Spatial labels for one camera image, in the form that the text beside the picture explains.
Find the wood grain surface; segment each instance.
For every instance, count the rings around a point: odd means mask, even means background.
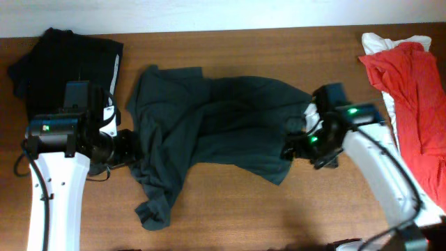
[[[125,44],[116,91],[122,128],[132,128],[124,107],[141,72],[201,66],[206,77],[256,75],[312,92],[343,82],[354,102],[380,98],[370,87],[360,38],[375,32],[392,39],[428,35],[431,51],[446,59],[446,24],[398,24],[253,31],[141,33],[98,36]],[[7,67],[30,51],[37,38],[0,39],[0,247],[24,250],[31,211],[29,178],[13,176],[26,111],[13,96]],[[376,101],[384,112],[382,101]],[[26,171],[26,163],[20,169]],[[359,169],[340,157],[338,169],[313,170],[295,160],[280,186],[231,165],[191,168],[176,202],[171,226],[146,231],[134,213],[146,201],[127,167],[105,183],[87,182],[82,204],[81,250],[267,250],[345,238],[369,237],[387,227],[383,212]]]

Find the white cloth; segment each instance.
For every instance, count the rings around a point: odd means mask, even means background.
[[[381,38],[374,33],[362,34],[362,46],[364,47],[365,54],[371,55],[384,50],[391,50],[398,46],[402,42],[417,42],[423,45],[424,51],[428,52],[431,46],[432,39],[428,36],[412,36],[407,39],[392,41],[389,38]],[[397,115],[395,114],[395,102],[392,96],[386,92],[383,93],[383,99],[385,108],[390,117],[390,123],[393,127],[393,133],[395,134],[395,140],[399,150],[398,132],[397,132]]]

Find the green light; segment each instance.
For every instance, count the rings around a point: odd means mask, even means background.
[[[349,114],[355,114],[355,113],[357,113],[357,109],[356,108],[350,108],[350,109],[348,109],[348,113]]]
[[[318,137],[313,136],[309,141],[310,141],[310,143],[314,143],[314,142],[318,141]]]

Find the red shirt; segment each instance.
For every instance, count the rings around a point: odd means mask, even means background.
[[[406,42],[360,60],[371,85],[394,98],[401,156],[446,210],[446,95],[436,58],[421,44]]]

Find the black cable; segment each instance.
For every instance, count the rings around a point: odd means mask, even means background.
[[[20,164],[20,162],[22,161],[22,159],[23,159],[24,156],[25,156],[25,155],[24,155],[23,153],[20,154],[20,156],[17,158],[17,160],[16,160],[15,163],[14,163],[14,168],[13,168],[14,175],[16,175],[16,176],[19,177],[19,178],[28,177],[29,174],[30,174],[30,172],[27,172],[27,173],[24,173],[24,174],[19,173],[19,164]]]
[[[104,182],[104,181],[108,180],[109,178],[110,178],[110,167],[107,167],[107,177],[105,179],[97,180],[94,178],[87,178],[86,180],[87,181],[95,181],[95,182]]]
[[[407,173],[404,171],[403,167],[401,166],[401,164],[398,162],[397,159],[395,159],[395,157],[389,152],[389,150],[387,148],[385,148],[384,146],[382,146],[381,144],[379,144],[375,139],[373,139],[370,135],[368,135],[366,132],[364,132],[363,130],[359,129],[356,125],[352,125],[353,129],[358,131],[361,135],[363,135],[364,137],[366,137],[370,142],[372,142],[373,144],[375,144],[383,153],[385,153],[390,160],[394,163],[394,165],[398,168],[399,172],[401,173],[401,175],[404,177],[404,179],[407,181],[407,183],[410,186],[410,189],[413,191],[413,194],[415,195],[415,201],[417,202],[416,206],[415,206],[415,213],[412,215],[412,217],[408,218],[407,220],[403,221],[402,223],[400,223],[399,225],[395,226],[395,227],[391,227],[379,234],[376,234],[375,236],[371,237],[370,239],[368,239],[367,241],[365,241],[358,249],[358,251],[362,251],[363,249],[365,249],[368,245],[370,245],[371,243],[373,243],[374,241],[380,239],[381,237],[392,233],[393,231],[398,230],[400,227],[403,227],[404,225],[408,224],[409,222],[413,222],[414,219],[416,217],[418,217],[418,215],[420,214],[421,208],[422,208],[422,200],[420,197],[420,194],[418,193],[417,188],[415,187],[415,184],[412,182],[412,180],[410,179],[410,177],[407,175]]]
[[[31,164],[31,167],[33,168],[34,173],[37,176],[37,179],[39,180],[39,184],[40,184],[40,189],[42,189],[42,199],[43,203],[45,204],[45,226],[43,229],[43,246],[42,246],[42,250],[43,251],[47,251],[48,250],[48,240],[49,240],[49,196],[48,196],[48,189],[47,186],[45,185],[45,180],[43,179],[42,173],[40,173],[39,168],[36,165],[36,162],[34,161],[34,159],[29,155],[28,150],[26,149],[26,139],[24,139],[22,141],[22,143],[20,144],[20,146],[22,147],[23,150],[23,155],[26,156],[26,158],[29,161],[29,164]]]
[[[287,141],[295,141],[298,139],[302,139],[303,137],[308,137],[310,134],[313,133],[313,131],[315,131],[315,129],[318,127],[318,124],[322,121],[321,118],[319,118],[319,120],[316,122],[316,125],[314,125],[309,131],[305,132],[304,134],[301,135],[289,135],[286,137]]]

